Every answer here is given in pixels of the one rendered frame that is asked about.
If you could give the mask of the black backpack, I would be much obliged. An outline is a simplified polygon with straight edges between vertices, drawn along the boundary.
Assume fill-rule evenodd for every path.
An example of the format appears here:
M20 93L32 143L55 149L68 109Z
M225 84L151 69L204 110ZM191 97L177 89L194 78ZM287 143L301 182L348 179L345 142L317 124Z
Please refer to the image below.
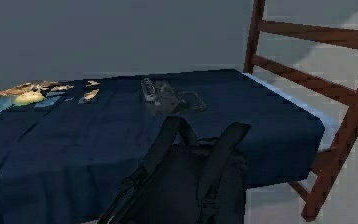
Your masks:
M247 163L236 146L250 129L234 122L199 139L184 118L166 117L97 224L245 224Z

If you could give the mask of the dark blue bed blanket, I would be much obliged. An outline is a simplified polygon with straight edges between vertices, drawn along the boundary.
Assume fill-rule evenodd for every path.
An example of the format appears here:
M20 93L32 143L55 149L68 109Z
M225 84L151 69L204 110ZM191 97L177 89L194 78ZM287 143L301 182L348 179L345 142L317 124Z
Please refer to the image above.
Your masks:
M205 111L184 115L198 137L218 136L233 122L251 124L238 146L249 186L307 177L325 127L301 104L231 69L162 78L205 102ZM147 111L140 81L102 79L88 104L79 101L83 82L74 81L49 106L0 112L0 224L77 224L109 206L163 122Z

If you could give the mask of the grey transparent angular object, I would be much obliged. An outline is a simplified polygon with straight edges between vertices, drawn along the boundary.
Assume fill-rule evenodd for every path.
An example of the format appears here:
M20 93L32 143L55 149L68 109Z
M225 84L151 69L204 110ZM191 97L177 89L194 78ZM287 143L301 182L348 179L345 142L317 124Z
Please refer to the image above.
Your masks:
M176 91L167 81L153 81L144 78L140 81L146 109L152 115L184 114L202 112L206 103L195 91Z

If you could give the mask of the brown wooden bed frame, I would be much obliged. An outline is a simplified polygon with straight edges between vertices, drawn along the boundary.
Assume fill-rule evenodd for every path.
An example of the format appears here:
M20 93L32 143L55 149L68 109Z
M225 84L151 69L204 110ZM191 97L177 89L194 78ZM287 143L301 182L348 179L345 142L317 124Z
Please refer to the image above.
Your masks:
M305 202L301 216L311 222L317 218L358 137L358 87L350 89L259 56L259 35L266 32L358 50L358 30L268 21L263 18L265 3L266 0L253 1L243 71L251 73L259 66L348 106L331 145L315 157L311 171L317 179L313 187L307 190L298 182L290 184Z

